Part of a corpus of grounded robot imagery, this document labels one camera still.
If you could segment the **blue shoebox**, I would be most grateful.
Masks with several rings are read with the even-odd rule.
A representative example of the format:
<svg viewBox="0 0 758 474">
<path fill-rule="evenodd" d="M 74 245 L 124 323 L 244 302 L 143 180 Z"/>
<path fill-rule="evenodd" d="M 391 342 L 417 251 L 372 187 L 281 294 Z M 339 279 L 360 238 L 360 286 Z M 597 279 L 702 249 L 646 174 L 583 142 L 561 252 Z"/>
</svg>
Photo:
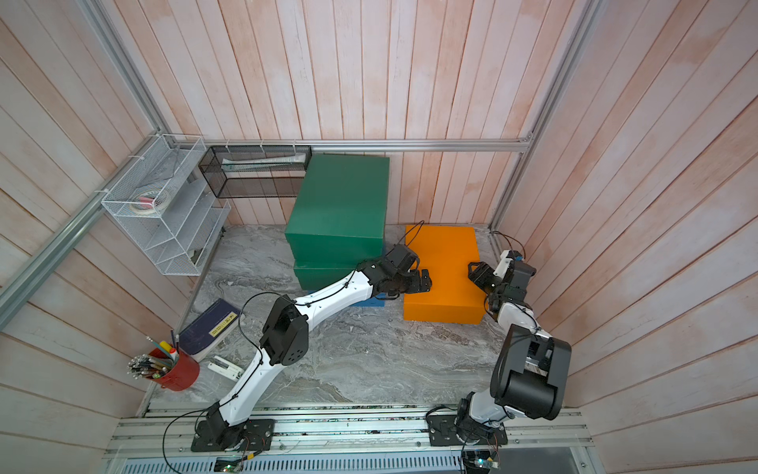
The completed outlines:
<svg viewBox="0 0 758 474">
<path fill-rule="evenodd" d="M 326 294 L 312 293 L 308 295 L 308 300 L 304 299 L 302 301 L 298 301 L 297 305 L 303 307 L 312 307 L 323 306 L 324 304 L 333 304 L 335 302 L 338 304 L 343 304 L 343 294 L 353 294 L 353 291 L 349 288 L 347 290 L 345 288 L 338 288 L 337 290 L 327 292 Z M 378 296 L 373 296 L 361 301 L 354 301 L 351 304 L 351 306 L 354 307 L 383 307 L 384 305 L 385 302 Z"/>
</svg>

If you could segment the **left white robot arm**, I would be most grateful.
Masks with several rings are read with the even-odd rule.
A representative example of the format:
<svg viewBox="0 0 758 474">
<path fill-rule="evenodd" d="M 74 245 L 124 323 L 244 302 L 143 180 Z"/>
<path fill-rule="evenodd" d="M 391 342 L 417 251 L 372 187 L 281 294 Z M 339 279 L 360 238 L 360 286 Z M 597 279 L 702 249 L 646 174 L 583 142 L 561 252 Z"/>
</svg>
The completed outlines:
<svg viewBox="0 0 758 474">
<path fill-rule="evenodd" d="M 254 408 L 278 374 L 306 355 L 310 332 L 319 324 L 375 296 L 396 298 L 431 289 L 430 272 L 420 268 L 420 257 L 406 245 L 397 244 L 317 292 L 298 298 L 278 296 L 264 323 L 258 353 L 234 388 L 205 412 L 191 450 L 232 450 L 252 442 L 246 438 L 250 432 L 246 424 Z"/>
</svg>

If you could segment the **orange shoebox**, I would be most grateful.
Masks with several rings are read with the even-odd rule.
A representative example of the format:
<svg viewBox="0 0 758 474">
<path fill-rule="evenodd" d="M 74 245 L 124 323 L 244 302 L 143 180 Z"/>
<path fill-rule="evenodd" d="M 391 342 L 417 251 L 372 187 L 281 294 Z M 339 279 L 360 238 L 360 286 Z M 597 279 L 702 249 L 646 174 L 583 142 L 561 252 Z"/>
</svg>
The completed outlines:
<svg viewBox="0 0 758 474">
<path fill-rule="evenodd" d="M 405 244 L 420 257 L 420 268 L 430 274 L 432 289 L 404 296 L 404 319 L 480 324 L 485 294 L 468 276 L 468 265 L 480 260 L 475 229 L 424 225 L 411 229 Z"/>
</svg>

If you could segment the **large green shoebox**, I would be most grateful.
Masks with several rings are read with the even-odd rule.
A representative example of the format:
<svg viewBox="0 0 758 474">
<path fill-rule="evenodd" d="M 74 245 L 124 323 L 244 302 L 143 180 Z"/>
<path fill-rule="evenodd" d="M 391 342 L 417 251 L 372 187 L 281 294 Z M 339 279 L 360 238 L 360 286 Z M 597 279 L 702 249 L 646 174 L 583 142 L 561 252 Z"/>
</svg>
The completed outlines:
<svg viewBox="0 0 758 474">
<path fill-rule="evenodd" d="M 302 290 L 315 292 L 345 278 L 362 265 L 363 263 L 296 261 L 293 270 Z"/>
</svg>

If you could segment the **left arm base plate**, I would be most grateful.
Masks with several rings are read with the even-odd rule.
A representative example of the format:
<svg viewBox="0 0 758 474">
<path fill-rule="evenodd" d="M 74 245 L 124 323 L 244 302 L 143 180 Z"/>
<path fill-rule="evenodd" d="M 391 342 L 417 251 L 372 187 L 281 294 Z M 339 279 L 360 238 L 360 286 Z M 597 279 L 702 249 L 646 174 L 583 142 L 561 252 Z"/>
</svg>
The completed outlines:
<svg viewBox="0 0 758 474">
<path fill-rule="evenodd" d="M 201 421 L 191 443 L 192 452 L 270 450 L 274 434 L 274 419 L 248 420 L 227 427 L 223 422 Z"/>
</svg>

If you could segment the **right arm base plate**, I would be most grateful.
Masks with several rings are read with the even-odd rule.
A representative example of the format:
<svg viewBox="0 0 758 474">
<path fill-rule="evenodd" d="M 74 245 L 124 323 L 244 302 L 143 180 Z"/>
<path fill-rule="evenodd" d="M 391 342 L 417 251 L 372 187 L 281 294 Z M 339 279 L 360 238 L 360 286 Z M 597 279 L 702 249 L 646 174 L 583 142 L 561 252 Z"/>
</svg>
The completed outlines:
<svg viewBox="0 0 758 474">
<path fill-rule="evenodd" d="M 432 446 L 505 446 L 507 433 L 472 422 L 459 421 L 452 413 L 434 412 L 424 417 Z"/>
</svg>

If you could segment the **small green shoebox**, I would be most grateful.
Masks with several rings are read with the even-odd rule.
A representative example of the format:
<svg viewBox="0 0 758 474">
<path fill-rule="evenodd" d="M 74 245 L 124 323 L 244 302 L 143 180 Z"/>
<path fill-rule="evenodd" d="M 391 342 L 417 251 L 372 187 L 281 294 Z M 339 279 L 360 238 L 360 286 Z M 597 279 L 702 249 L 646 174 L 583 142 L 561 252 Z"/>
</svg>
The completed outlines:
<svg viewBox="0 0 758 474">
<path fill-rule="evenodd" d="M 316 154 L 285 237 L 298 264 L 354 267 L 383 253 L 390 159 Z"/>
</svg>

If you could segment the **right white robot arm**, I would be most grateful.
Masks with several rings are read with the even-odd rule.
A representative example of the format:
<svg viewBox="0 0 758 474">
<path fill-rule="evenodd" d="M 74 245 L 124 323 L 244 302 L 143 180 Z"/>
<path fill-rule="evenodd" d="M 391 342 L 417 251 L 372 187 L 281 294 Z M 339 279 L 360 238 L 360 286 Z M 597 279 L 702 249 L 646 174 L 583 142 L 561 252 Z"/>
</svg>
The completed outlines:
<svg viewBox="0 0 758 474">
<path fill-rule="evenodd" d="M 458 406 L 456 434 L 462 442 L 492 440 L 515 417 L 555 420 L 566 393 L 572 347 L 537 321 L 525 302 L 536 269 L 505 254 L 495 268 L 468 266 L 469 280 L 485 292 L 485 310 L 507 331 L 487 390 L 469 393 Z"/>
</svg>

